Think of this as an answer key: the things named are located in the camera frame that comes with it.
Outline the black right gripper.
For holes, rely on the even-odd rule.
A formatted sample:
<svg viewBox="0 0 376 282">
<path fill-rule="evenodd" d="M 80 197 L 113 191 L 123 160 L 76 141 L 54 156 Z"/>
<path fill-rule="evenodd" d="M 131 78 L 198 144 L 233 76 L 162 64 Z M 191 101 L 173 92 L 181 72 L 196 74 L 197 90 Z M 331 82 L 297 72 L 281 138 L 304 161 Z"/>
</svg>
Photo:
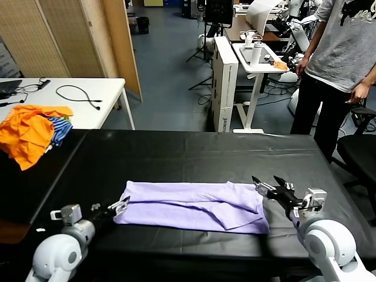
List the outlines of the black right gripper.
<svg viewBox="0 0 376 282">
<path fill-rule="evenodd" d="M 274 179 L 282 190 L 278 190 L 276 186 L 262 182 L 257 177 L 252 176 L 256 191 L 263 197 L 276 200 L 286 212 L 290 212 L 295 207 L 303 206 L 303 200 L 294 195 L 295 189 L 292 183 L 278 176 L 274 176 Z"/>
</svg>

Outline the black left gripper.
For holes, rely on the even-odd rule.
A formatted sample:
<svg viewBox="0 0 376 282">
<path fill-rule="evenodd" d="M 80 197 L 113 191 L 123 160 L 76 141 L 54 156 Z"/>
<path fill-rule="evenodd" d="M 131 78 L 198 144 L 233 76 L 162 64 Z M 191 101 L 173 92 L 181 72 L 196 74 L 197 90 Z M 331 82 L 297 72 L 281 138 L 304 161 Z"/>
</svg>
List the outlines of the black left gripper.
<svg viewBox="0 0 376 282">
<path fill-rule="evenodd" d="M 88 220 L 93 224 L 95 232 L 109 229 L 115 225 L 114 217 L 117 213 L 123 213 L 129 204 L 130 197 L 126 196 L 123 199 L 108 206 L 108 209 L 100 210 L 101 204 L 95 203 L 90 210 L 93 212 Z"/>
</svg>

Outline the person right hand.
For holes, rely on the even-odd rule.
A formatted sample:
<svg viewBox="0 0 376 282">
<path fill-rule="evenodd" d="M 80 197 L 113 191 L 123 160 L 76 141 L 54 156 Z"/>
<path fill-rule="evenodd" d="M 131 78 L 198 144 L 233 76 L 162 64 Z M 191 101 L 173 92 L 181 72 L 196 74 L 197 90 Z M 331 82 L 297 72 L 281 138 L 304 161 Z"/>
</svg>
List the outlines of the person right hand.
<svg viewBox="0 0 376 282">
<path fill-rule="evenodd" d="M 298 65 L 296 66 L 296 74 L 298 77 L 302 76 L 309 60 L 310 60 L 310 56 L 304 56 L 302 60 L 298 63 Z"/>
</svg>

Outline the person left hand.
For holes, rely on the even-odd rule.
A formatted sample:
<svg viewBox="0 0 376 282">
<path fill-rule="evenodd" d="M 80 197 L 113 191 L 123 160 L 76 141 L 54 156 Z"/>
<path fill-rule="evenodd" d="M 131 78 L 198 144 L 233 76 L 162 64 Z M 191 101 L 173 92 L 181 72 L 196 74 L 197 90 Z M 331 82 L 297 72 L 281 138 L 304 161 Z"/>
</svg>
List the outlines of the person left hand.
<svg viewBox="0 0 376 282">
<path fill-rule="evenodd" d="M 372 84 L 366 81 L 360 82 L 351 92 L 350 99 L 348 103 L 358 103 L 363 99 L 367 98 Z"/>
</svg>

